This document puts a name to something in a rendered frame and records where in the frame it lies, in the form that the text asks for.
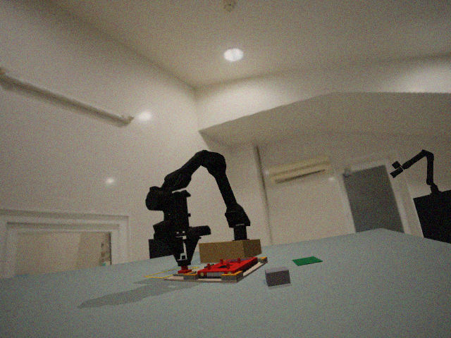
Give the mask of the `green rectangular patch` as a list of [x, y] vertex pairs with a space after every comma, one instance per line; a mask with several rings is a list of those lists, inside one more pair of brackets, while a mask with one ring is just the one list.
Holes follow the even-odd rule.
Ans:
[[319, 260], [318, 258], [316, 258], [314, 256], [308, 257], [308, 258], [300, 258], [300, 259], [296, 259], [296, 260], [292, 260], [292, 261], [295, 264], [297, 264], [298, 266], [323, 262], [322, 260]]

